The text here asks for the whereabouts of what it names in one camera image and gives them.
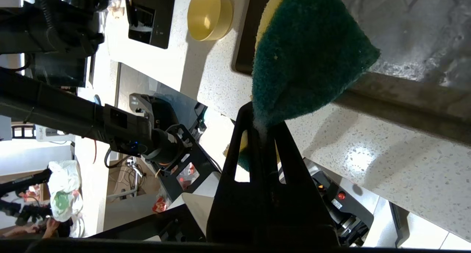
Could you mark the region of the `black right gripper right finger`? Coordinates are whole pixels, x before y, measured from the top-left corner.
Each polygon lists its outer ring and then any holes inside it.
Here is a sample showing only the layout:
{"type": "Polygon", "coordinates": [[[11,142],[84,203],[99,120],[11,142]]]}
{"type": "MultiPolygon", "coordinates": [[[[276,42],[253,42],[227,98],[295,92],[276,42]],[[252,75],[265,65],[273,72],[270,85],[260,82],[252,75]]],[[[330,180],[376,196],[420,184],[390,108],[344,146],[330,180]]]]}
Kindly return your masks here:
{"type": "Polygon", "coordinates": [[[275,227],[292,242],[338,242],[335,224],[285,122],[269,128],[266,182],[275,227]]]}

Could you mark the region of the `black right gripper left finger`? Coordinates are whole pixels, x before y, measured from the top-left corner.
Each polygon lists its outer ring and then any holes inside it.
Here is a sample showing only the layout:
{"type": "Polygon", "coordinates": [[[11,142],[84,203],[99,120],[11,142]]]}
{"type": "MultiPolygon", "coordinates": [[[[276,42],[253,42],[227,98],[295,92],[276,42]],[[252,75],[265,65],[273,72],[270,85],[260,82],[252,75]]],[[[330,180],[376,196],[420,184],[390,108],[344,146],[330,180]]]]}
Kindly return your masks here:
{"type": "Polygon", "coordinates": [[[269,173],[273,145],[254,127],[253,103],[243,105],[234,125],[229,150],[207,222],[208,242],[269,242],[269,173]],[[242,134],[247,131],[249,182],[235,180],[242,134]]]}

